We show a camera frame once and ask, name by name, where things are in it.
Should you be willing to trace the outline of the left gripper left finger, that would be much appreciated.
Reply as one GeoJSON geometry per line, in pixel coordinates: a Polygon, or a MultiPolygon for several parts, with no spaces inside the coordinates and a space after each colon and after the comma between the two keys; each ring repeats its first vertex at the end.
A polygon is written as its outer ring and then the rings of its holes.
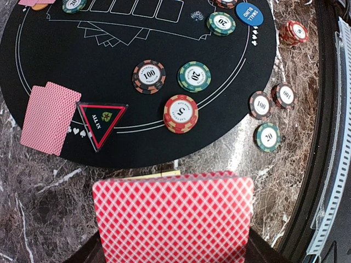
{"type": "Polygon", "coordinates": [[[97,231],[77,252],[64,263],[106,263],[101,244],[100,234],[97,231]]]}

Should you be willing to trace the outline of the blue small blind button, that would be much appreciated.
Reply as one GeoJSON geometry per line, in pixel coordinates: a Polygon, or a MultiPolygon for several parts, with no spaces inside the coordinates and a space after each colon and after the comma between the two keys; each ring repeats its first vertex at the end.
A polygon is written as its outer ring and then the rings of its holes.
{"type": "Polygon", "coordinates": [[[235,7],[238,18],[249,26],[260,26],[264,21],[263,13],[255,5],[247,2],[238,3],[235,7]]]}

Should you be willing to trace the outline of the triangular red dealer button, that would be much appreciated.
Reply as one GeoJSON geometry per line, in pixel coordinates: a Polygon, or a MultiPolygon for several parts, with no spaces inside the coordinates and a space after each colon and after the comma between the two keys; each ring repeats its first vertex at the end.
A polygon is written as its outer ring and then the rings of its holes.
{"type": "Polygon", "coordinates": [[[128,104],[77,102],[76,107],[95,152],[99,152],[116,124],[128,109],[128,104]]]}

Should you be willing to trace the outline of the orange big blind button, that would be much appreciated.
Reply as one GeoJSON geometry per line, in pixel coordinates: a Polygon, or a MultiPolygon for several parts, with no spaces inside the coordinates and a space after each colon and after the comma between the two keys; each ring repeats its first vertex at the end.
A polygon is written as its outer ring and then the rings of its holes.
{"type": "Polygon", "coordinates": [[[49,6],[49,4],[40,4],[40,3],[37,3],[35,4],[34,6],[32,6],[32,10],[34,11],[40,11],[40,10],[43,10],[44,8],[46,8],[47,6],[49,6]]]}

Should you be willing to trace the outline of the red poker chip stack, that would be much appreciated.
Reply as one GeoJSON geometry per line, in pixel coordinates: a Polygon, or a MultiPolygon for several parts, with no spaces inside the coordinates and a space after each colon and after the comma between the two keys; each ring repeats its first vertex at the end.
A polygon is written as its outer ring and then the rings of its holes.
{"type": "Polygon", "coordinates": [[[287,46],[298,45],[309,40],[307,29],[295,20],[289,20],[281,26],[279,37],[281,43],[287,46]]]}

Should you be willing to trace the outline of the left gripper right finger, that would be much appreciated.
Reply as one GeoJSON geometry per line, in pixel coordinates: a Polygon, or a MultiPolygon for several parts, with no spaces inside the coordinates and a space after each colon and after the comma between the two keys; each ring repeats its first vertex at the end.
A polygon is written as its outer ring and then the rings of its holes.
{"type": "Polygon", "coordinates": [[[273,249],[255,230],[250,230],[246,249],[246,263],[289,263],[273,249]]]}

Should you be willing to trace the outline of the red playing card deck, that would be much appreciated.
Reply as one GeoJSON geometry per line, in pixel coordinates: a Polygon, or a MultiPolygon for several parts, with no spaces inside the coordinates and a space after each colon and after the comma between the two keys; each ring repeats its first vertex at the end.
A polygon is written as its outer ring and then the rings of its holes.
{"type": "Polygon", "coordinates": [[[93,185],[107,262],[244,262],[253,181],[231,171],[93,185]]]}

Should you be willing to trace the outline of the green poker chip stack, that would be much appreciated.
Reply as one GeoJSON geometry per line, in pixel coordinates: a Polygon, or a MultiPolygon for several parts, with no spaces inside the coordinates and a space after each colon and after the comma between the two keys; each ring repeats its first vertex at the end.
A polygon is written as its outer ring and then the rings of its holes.
{"type": "Polygon", "coordinates": [[[280,145],[280,130],[273,123],[263,123],[255,129],[253,139],[261,151],[274,152],[280,145]]]}

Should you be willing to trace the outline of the red card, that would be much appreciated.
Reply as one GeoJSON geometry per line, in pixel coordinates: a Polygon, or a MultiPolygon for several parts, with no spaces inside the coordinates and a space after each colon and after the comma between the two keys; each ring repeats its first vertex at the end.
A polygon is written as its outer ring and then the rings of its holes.
{"type": "Polygon", "coordinates": [[[62,122],[70,124],[76,111],[76,102],[79,102],[81,93],[53,82],[47,82],[46,88],[52,92],[55,115],[62,122]]]}
{"type": "Polygon", "coordinates": [[[36,4],[53,4],[55,0],[36,0],[36,4]]]}
{"type": "Polygon", "coordinates": [[[18,4],[23,6],[33,7],[36,5],[37,0],[19,0],[18,4]]]}
{"type": "Polygon", "coordinates": [[[60,155],[70,124],[54,113],[52,92],[34,85],[27,104],[20,143],[29,148],[60,155]]]}

